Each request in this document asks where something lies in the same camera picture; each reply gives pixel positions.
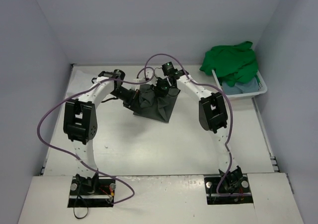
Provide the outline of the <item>grey t shirt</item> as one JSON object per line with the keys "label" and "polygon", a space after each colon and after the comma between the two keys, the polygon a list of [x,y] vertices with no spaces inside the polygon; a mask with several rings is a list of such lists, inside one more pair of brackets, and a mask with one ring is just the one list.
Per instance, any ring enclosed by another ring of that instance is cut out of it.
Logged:
{"label": "grey t shirt", "polygon": [[149,84],[140,86],[141,109],[133,115],[169,123],[180,89],[170,88],[166,96],[159,97],[155,95],[153,87]]}

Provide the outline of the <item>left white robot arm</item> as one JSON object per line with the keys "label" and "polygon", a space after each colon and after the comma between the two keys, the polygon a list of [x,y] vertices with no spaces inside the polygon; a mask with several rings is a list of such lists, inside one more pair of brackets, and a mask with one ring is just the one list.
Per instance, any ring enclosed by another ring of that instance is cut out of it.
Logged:
{"label": "left white robot arm", "polygon": [[125,73],[122,70],[101,72],[88,92],[65,103],[63,131],[74,142],[79,157],[76,181],[79,192],[94,194],[99,189],[99,175],[94,160],[93,139],[97,133],[96,109],[111,94],[123,101],[123,106],[133,112],[141,110],[139,90],[123,87]]}

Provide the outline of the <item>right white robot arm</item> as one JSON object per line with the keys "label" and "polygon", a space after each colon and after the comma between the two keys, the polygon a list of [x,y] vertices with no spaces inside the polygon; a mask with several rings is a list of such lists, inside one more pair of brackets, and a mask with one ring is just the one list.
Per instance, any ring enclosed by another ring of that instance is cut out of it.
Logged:
{"label": "right white robot arm", "polygon": [[233,110],[229,99],[216,86],[198,83],[186,70],[177,70],[171,62],[162,65],[161,69],[165,78],[157,79],[159,87],[176,87],[198,102],[199,123],[210,132],[218,155],[221,177],[216,193],[221,197],[237,196],[243,175],[229,148],[233,129]]}

